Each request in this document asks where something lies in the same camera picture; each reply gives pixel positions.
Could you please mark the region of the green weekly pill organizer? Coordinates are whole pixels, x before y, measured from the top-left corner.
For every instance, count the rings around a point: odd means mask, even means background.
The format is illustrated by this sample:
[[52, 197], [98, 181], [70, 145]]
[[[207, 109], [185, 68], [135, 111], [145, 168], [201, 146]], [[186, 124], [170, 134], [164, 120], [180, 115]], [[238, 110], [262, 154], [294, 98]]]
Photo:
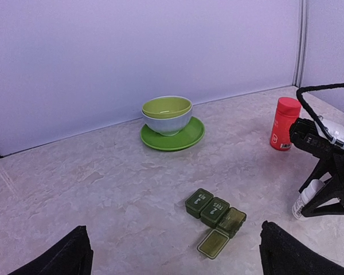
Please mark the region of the green weekly pill organizer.
[[203, 188], [185, 200], [185, 207], [188, 214], [211, 228], [197, 246], [197, 250], [211, 260], [217, 258], [247, 219], [246, 213]]

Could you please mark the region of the small white pill bottle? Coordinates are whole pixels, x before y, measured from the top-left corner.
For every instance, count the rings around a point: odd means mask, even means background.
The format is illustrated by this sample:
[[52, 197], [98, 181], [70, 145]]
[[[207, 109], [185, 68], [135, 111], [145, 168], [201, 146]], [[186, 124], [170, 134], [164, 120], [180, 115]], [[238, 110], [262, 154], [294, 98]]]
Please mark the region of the small white pill bottle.
[[310, 200], [321, 190], [325, 183], [319, 179], [313, 179], [309, 185], [303, 189], [297, 200], [292, 206], [292, 214], [298, 220], [305, 220], [306, 217], [302, 214], [302, 210]]

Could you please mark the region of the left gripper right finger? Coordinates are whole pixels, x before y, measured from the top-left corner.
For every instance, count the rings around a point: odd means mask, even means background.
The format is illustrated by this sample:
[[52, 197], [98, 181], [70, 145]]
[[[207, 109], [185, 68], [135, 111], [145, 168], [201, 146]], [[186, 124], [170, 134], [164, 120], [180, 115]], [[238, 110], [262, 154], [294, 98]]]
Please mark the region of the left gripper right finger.
[[274, 222], [264, 221], [259, 245], [263, 273], [344, 274], [344, 267], [312, 251]]

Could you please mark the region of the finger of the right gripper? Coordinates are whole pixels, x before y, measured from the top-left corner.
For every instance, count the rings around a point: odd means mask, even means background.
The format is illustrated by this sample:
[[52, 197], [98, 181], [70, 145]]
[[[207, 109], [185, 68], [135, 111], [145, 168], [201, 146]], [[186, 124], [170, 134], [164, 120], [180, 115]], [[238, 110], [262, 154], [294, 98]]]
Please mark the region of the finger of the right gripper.
[[302, 216], [344, 215], [344, 154], [333, 153], [320, 158], [299, 191], [302, 192], [312, 180], [320, 179], [326, 173], [330, 174], [330, 178], [301, 209]]

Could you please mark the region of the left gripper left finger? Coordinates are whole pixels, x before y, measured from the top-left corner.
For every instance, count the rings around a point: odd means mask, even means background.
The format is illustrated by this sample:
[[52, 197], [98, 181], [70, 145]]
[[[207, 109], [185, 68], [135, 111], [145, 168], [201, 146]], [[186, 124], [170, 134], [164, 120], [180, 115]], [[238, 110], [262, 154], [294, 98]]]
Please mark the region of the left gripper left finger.
[[91, 274], [93, 250], [85, 226], [77, 226], [46, 252], [11, 274]]

